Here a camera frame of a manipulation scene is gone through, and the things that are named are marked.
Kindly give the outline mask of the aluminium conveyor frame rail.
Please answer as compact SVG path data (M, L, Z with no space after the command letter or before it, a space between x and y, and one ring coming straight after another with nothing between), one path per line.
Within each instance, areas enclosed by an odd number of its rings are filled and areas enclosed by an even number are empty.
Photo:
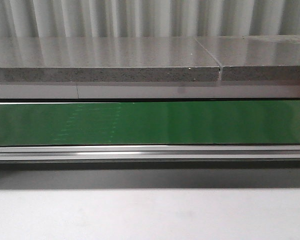
M300 161L300 144L0 147L0 164Z

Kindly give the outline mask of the white corrugated curtain backdrop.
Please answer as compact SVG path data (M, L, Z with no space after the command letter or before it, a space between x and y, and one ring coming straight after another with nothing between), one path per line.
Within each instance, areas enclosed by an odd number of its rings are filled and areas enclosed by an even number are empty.
M0 0L0 37L300 35L300 0Z

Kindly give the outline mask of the green conveyor belt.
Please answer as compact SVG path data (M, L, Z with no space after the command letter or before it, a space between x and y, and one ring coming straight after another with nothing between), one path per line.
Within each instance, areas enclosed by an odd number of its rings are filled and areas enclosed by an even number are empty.
M300 144L300 100L0 104L0 146Z

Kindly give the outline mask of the grey speckled stone countertop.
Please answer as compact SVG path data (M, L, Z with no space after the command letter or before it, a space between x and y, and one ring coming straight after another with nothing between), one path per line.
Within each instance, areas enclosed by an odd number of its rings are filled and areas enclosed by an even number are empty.
M300 37L0 37L0 83L300 83Z

